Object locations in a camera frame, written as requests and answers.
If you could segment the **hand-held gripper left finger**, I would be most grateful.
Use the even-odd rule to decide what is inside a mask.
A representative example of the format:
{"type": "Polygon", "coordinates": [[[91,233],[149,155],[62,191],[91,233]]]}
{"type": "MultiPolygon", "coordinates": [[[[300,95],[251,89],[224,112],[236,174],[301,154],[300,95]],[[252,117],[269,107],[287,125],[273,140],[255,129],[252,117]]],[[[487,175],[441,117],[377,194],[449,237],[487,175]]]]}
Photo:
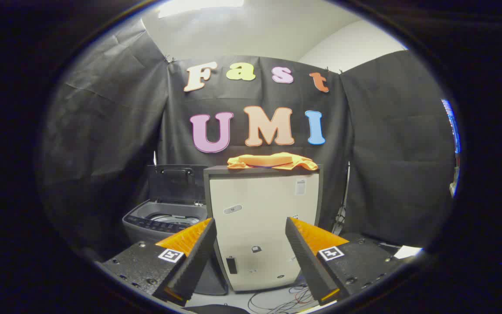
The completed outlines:
{"type": "Polygon", "coordinates": [[[217,239],[207,218],[158,242],[138,241],[103,267],[144,294],[183,307],[191,299],[217,239]]]}

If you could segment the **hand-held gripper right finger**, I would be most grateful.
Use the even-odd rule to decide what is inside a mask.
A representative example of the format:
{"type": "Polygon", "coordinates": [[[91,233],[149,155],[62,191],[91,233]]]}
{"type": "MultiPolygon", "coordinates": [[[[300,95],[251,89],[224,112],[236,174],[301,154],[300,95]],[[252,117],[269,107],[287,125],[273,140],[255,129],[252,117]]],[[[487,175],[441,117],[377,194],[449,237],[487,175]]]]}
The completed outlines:
{"type": "Polygon", "coordinates": [[[285,236],[320,305],[358,294],[403,265],[375,240],[359,234],[340,237],[294,217],[285,221],[285,236]]]}

